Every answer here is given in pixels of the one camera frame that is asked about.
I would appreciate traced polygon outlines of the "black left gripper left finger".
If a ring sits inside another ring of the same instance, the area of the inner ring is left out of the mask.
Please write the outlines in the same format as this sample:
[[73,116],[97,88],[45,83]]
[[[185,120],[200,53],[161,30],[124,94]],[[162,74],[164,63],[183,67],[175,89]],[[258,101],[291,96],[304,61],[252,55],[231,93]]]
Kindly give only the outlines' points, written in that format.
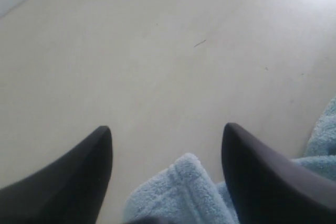
[[112,174],[112,134],[96,128],[65,155],[1,189],[1,223],[96,223]]

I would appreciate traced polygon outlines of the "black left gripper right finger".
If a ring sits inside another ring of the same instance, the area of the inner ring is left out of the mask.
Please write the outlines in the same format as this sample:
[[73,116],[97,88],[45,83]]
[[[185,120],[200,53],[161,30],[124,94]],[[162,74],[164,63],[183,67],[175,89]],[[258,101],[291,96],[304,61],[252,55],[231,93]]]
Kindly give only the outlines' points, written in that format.
[[335,182],[295,164],[227,123],[225,182],[240,223],[335,223]]

